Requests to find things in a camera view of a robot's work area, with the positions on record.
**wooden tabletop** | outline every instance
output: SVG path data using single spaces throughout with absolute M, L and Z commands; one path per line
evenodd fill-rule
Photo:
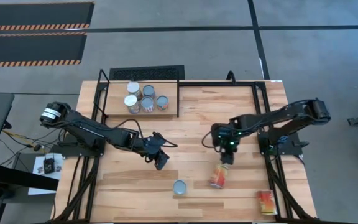
M 266 81 L 271 110 L 285 106 L 288 101 L 282 82 Z M 76 110 L 90 117 L 96 81 L 84 81 Z M 207 180 L 219 154 L 204 148 L 201 138 L 213 123 L 227 123 L 240 114 L 255 114 L 250 87 L 180 87 L 180 115 L 172 117 L 137 116 L 145 136 L 160 132 L 178 148 L 164 148 L 170 156 L 161 171 L 146 164 L 139 155 L 106 146 L 100 160 L 98 181 L 92 209 L 92 222 L 251 222 L 273 220 L 260 214 L 257 192 L 268 190 L 268 178 L 263 157 L 259 154 L 256 134 L 242 138 L 230 166 L 223 189 L 211 188 Z M 126 117 L 107 120 L 108 126 Z M 137 129 L 134 123 L 125 128 Z M 303 164 L 293 156 L 282 156 L 289 191 L 310 215 L 315 216 L 313 200 Z M 76 158 L 65 161 L 56 193 L 57 214 L 66 207 Z M 80 178 L 78 167 L 74 191 Z M 181 179 L 187 183 L 184 196 L 174 195 L 172 185 Z M 84 217 L 87 194 L 83 197 L 81 215 Z M 282 200 L 279 200 L 285 216 Z

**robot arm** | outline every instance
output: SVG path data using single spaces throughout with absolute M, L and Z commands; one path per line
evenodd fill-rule
M 139 132 L 127 128 L 110 128 L 106 125 L 82 116 L 66 103 L 49 103 L 40 117 L 41 125 L 46 128 L 62 128 L 76 137 L 82 147 L 90 149 L 100 145 L 100 139 L 117 149 L 131 151 L 145 157 L 145 162 L 155 161 L 157 170 L 161 170 L 168 161 L 161 147 L 166 143 L 160 133 L 148 138 L 139 137 Z
M 323 101 L 301 100 L 269 113 L 237 116 L 231 118 L 228 124 L 215 123 L 211 126 L 212 142 L 215 148 L 219 148 L 221 161 L 233 164 L 240 138 L 249 136 L 264 126 L 290 121 L 281 128 L 268 131 L 270 147 L 280 147 L 289 135 L 311 124 L 326 124 L 330 119 Z

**red can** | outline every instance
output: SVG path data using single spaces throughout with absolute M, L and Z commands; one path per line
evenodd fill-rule
M 229 170 L 229 167 L 227 165 L 218 164 L 209 180 L 210 186 L 217 188 L 217 189 L 223 188 L 224 181 L 226 180 L 228 170 Z

